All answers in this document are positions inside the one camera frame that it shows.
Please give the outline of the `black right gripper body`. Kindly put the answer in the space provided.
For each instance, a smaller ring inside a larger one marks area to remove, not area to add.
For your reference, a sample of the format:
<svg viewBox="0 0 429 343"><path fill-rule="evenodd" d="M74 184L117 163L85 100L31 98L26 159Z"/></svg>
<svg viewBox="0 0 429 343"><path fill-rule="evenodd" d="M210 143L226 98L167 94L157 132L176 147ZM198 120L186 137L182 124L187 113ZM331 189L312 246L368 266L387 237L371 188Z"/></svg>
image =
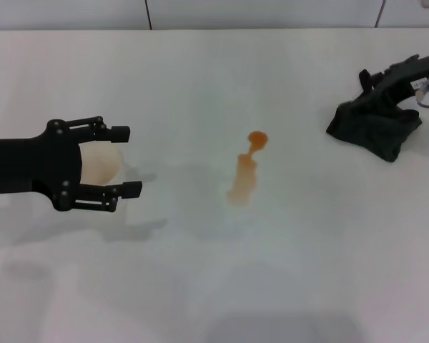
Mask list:
<svg viewBox="0 0 429 343"><path fill-rule="evenodd" d="M429 93L429 56L420 58L392 71L385 78L381 90L399 102L414 97L418 106L429 108L425 97Z"/></svg>

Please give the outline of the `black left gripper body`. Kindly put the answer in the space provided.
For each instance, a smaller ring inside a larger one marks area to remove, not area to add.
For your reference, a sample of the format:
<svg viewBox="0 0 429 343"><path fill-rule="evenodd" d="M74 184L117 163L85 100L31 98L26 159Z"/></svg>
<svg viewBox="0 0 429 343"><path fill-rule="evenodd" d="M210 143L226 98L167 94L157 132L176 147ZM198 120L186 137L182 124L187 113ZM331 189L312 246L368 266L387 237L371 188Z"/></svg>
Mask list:
<svg viewBox="0 0 429 343"><path fill-rule="evenodd" d="M43 133L25 139L0 139L0 194L43 194L57 211L75 207L85 128L53 119Z"/></svg>

